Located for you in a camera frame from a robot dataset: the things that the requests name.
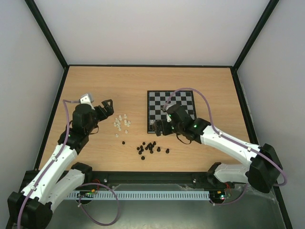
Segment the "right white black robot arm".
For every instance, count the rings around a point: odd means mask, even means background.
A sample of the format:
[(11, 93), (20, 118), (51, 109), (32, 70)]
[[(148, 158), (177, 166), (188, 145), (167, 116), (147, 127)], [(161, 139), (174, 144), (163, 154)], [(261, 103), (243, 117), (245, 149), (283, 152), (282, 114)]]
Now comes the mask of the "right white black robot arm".
[(152, 125), (157, 136), (183, 135), (190, 142), (216, 148), (239, 161), (238, 165), (215, 164), (208, 175), (208, 182), (218, 187), (225, 182), (250, 184), (257, 191), (269, 193), (277, 184), (283, 167), (275, 149), (242, 141), (217, 129), (202, 118), (193, 119), (181, 105), (170, 105), (166, 118)]

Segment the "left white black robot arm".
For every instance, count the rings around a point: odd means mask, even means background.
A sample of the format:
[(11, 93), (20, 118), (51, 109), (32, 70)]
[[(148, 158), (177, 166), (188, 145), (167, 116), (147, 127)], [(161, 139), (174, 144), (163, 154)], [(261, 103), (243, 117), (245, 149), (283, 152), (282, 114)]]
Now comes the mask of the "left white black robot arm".
[(22, 191), (12, 192), (8, 198), (10, 217), (19, 229), (46, 228), (57, 206), (74, 189), (92, 181), (92, 167), (84, 163), (74, 164), (65, 176), (63, 172), (88, 143), (98, 123), (113, 115), (113, 101), (93, 106), (86, 95), (76, 104), (47, 163)]

